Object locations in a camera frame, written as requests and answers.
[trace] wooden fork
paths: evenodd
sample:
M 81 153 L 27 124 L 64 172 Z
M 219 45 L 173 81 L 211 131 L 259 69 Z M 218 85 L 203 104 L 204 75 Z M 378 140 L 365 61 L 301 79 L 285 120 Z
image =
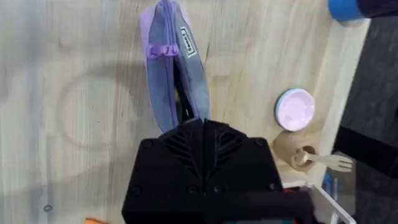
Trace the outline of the wooden fork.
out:
M 300 152 L 296 154 L 295 160 L 298 165 L 302 165 L 307 161 L 319 162 L 340 172 L 351 172 L 353 168 L 353 161 L 347 157 L 337 155 L 317 156 L 309 154 L 304 150 L 300 150 Z

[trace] orange object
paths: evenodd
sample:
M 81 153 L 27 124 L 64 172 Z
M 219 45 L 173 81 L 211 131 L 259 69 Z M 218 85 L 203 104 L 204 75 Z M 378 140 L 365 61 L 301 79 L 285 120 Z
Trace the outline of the orange object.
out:
M 109 223 L 102 222 L 102 221 L 96 220 L 94 218 L 86 218 L 85 224 L 109 224 Z

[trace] round container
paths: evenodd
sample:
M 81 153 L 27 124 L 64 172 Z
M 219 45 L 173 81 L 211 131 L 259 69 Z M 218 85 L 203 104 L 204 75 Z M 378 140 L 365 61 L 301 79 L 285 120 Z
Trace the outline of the round container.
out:
M 275 119 L 288 131 L 305 128 L 315 112 L 315 101 L 311 94 L 299 88 L 287 90 L 275 105 Z

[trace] wood grain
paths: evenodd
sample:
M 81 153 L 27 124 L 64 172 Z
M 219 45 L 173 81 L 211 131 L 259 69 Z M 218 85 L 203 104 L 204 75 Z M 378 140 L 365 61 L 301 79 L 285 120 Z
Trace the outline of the wood grain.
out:
M 317 103 L 303 138 L 330 153 L 369 22 L 333 22 L 326 0 L 180 2 L 204 62 L 212 118 L 272 142 L 281 131 L 277 97 L 302 87 Z M 137 145 L 160 133 L 138 26 L 153 3 L 0 2 L 0 223 L 124 223 Z M 299 177 L 280 171 L 285 181 Z M 323 172 L 309 177 L 319 181 Z

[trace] purple zipper pull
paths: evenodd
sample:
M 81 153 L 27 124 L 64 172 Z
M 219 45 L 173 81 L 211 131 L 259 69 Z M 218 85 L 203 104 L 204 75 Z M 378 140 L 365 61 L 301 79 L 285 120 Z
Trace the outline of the purple zipper pull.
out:
M 149 59 L 155 59 L 161 55 L 164 56 L 176 56 L 179 53 L 177 44 L 173 45 L 156 45 L 149 44 L 147 49 L 147 57 Z
M 149 59 L 155 59 L 161 55 L 173 57 L 180 53 L 177 40 L 175 38 L 173 4 L 170 0 L 162 0 L 160 3 L 164 8 L 167 44 L 149 44 L 148 49 L 146 50 L 147 58 Z

